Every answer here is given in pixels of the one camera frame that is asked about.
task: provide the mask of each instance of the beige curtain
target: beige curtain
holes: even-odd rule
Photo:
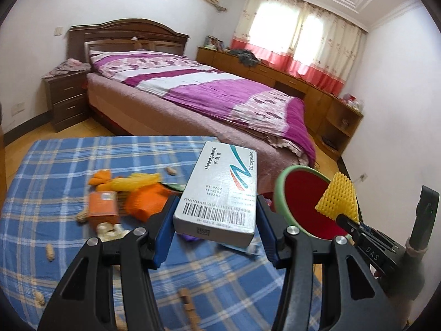
[[[359,51],[363,30],[300,0],[247,0],[232,48],[338,95]]]

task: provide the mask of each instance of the plaid tablecloth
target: plaid tablecloth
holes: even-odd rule
[[[37,328],[44,310],[35,292],[50,299],[69,263],[93,235],[77,224],[90,191],[87,180],[100,169],[113,175],[160,172],[166,182],[186,183],[207,140],[214,137],[97,137],[37,141],[23,159],[0,218],[0,286],[17,313]],[[167,175],[164,167],[178,171]],[[126,229],[138,225],[127,216]],[[54,246],[49,262],[45,246]],[[210,241],[174,237],[166,262],[151,272],[159,311],[170,330],[189,330],[178,290],[190,289],[201,328],[269,330],[283,285],[260,254],[249,258]],[[115,311],[123,316],[121,281],[114,272]],[[310,330],[318,329],[320,283],[314,278]]]

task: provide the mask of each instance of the bed headboard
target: bed headboard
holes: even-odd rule
[[[131,41],[133,37],[137,37],[139,41]],[[89,49],[120,52],[137,48],[183,55],[188,38],[188,35],[142,18],[73,26],[68,31],[67,57],[87,62],[85,51]]]

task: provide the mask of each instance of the screw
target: screw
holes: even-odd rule
[[[300,233],[300,229],[296,226],[289,226],[286,228],[286,232],[289,235],[298,235]]]
[[[89,246],[95,246],[95,245],[97,245],[98,244],[98,238],[90,238],[88,241],[87,241],[87,245],[89,245]]]
[[[339,245],[345,245],[345,244],[348,242],[348,240],[347,240],[344,236],[341,236],[341,235],[336,236],[336,237],[335,237],[335,241],[336,241],[337,244],[339,244]]]
[[[133,233],[136,236],[141,236],[141,235],[144,235],[146,233],[146,230],[142,226],[139,226],[135,230],[133,230]]]

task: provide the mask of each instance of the purple blanket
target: purple blanket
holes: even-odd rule
[[[300,146],[314,166],[315,149],[303,120],[304,104],[261,83],[152,51],[91,51],[103,76],[177,105],[223,120],[293,152]]]

